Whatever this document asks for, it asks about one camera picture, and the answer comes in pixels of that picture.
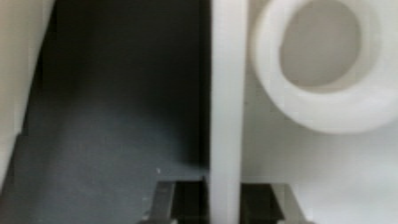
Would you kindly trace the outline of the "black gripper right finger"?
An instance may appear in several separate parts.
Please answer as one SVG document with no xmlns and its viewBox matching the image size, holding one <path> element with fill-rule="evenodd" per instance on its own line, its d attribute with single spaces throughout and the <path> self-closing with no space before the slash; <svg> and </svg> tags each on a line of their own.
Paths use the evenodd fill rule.
<svg viewBox="0 0 398 224">
<path fill-rule="evenodd" d="M 241 184 L 239 224 L 309 224 L 287 184 Z"/>
</svg>

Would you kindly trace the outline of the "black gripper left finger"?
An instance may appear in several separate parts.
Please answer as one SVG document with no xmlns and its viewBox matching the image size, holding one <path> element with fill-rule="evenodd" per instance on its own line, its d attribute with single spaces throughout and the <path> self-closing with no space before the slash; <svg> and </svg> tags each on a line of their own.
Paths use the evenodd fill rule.
<svg viewBox="0 0 398 224">
<path fill-rule="evenodd" d="M 161 181 L 143 224 L 207 224 L 207 188 L 202 181 Z"/>
</svg>

